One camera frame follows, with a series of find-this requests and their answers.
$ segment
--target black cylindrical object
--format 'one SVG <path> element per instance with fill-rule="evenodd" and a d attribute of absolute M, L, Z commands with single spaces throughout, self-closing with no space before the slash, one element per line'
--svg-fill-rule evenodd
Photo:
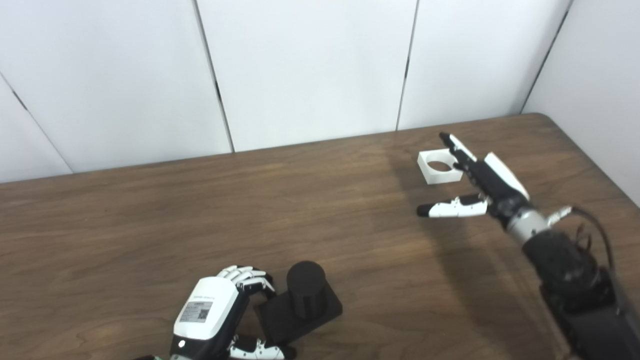
<path fill-rule="evenodd" d="M 320 317 L 326 310 L 326 277 L 320 265 L 300 261 L 287 273 L 287 287 L 294 313 L 301 319 Z"/>

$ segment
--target black base block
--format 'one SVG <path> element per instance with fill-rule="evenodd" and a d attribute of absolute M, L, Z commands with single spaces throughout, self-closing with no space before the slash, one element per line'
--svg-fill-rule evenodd
<path fill-rule="evenodd" d="M 342 314 L 342 304 L 318 264 L 294 265 L 287 282 L 289 291 L 257 307 L 262 330 L 276 345 L 288 345 Z"/>

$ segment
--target white wall panel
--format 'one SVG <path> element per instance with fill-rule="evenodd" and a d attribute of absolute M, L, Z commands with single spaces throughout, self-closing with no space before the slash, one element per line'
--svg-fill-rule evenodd
<path fill-rule="evenodd" d="M 230 150 L 191 1 L 0 1 L 0 69 L 74 171 Z"/>
<path fill-rule="evenodd" d="M 520 113 L 568 0 L 422 0 L 399 128 Z"/>
<path fill-rule="evenodd" d="M 70 173 L 71 169 L 0 77 L 0 183 Z"/>
<path fill-rule="evenodd" d="M 415 0 L 198 0 L 236 150 L 392 131 Z"/>
<path fill-rule="evenodd" d="M 640 2 L 576 0 L 524 108 L 556 124 L 640 206 Z"/>

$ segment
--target robotic hand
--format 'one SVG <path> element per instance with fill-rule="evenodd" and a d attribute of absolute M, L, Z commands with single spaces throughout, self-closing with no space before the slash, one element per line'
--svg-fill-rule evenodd
<path fill-rule="evenodd" d="M 294 359 L 294 348 L 236 334 L 249 296 L 259 291 L 276 295 L 271 276 L 251 266 L 200 279 L 173 326 L 170 360 Z"/>
<path fill-rule="evenodd" d="M 494 153 L 478 160 L 455 136 L 440 133 L 480 194 L 420 205 L 421 217 L 467 217 L 489 213 L 522 247 L 542 284 L 540 292 L 567 342 L 584 360 L 640 360 L 640 321 L 617 280 L 609 239 L 588 213 L 567 206 L 542 217 L 529 194 Z M 580 240 L 553 225 L 568 215 L 592 222 L 602 234 L 609 266 L 598 266 Z"/>

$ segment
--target brown wood grain tabletop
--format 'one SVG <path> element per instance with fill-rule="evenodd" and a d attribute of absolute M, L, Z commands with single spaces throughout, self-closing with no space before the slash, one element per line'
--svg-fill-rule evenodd
<path fill-rule="evenodd" d="M 425 183 L 417 154 L 443 147 L 439 131 L 495 152 L 541 212 L 595 214 L 640 306 L 640 210 L 552 121 L 520 115 L 0 184 L 0 354 L 166 358 L 199 278 L 253 265 L 282 291 L 308 259 L 344 313 L 293 344 L 301 360 L 561 359 L 538 278 L 496 221 L 416 216 L 474 191 Z M 239 330 L 261 336 L 252 307 Z"/>

